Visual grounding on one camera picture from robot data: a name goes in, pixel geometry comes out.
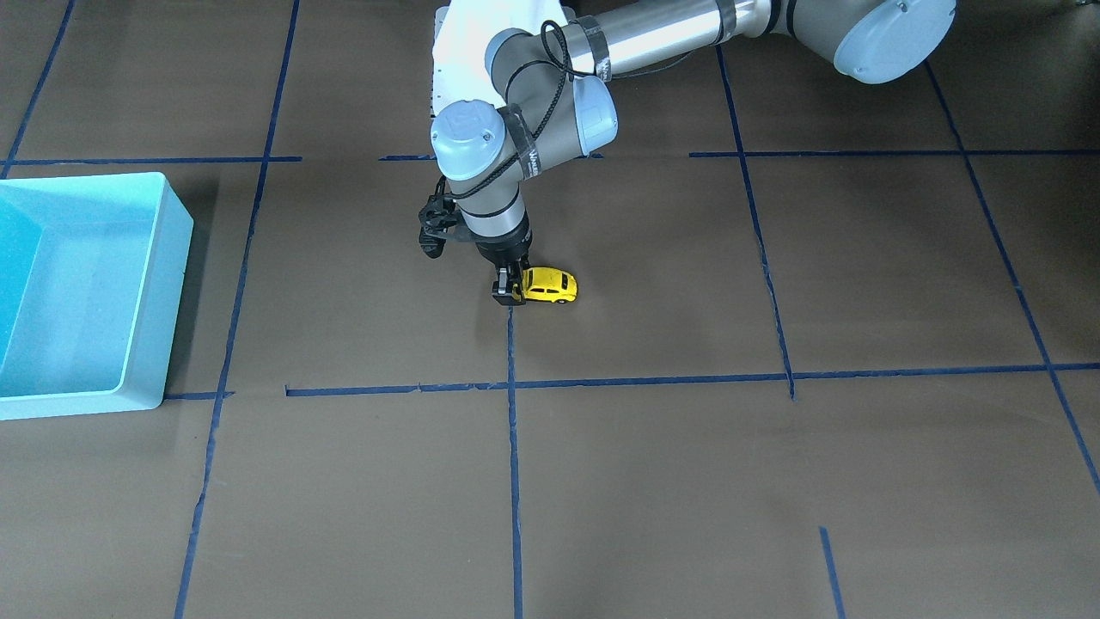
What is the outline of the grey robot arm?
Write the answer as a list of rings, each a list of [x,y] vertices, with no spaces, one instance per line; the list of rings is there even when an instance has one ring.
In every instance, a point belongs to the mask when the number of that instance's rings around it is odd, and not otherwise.
[[[587,157],[618,132],[613,81],[675,66],[732,38],[779,33],[858,82],[891,82],[945,38],[954,1],[637,1],[578,15],[559,1],[437,8],[429,139],[441,176],[418,215],[436,259],[474,244],[505,306],[549,297],[528,252],[522,183]]]

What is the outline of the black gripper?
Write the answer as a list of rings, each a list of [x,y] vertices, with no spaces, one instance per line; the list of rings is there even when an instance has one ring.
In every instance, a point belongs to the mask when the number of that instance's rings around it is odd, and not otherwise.
[[[531,243],[534,243],[531,232],[475,237],[480,255],[492,263],[494,270],[498,270],[492,281],[492,298],[502,306],[522,306],[527,302],[522,275],[530,268]]]

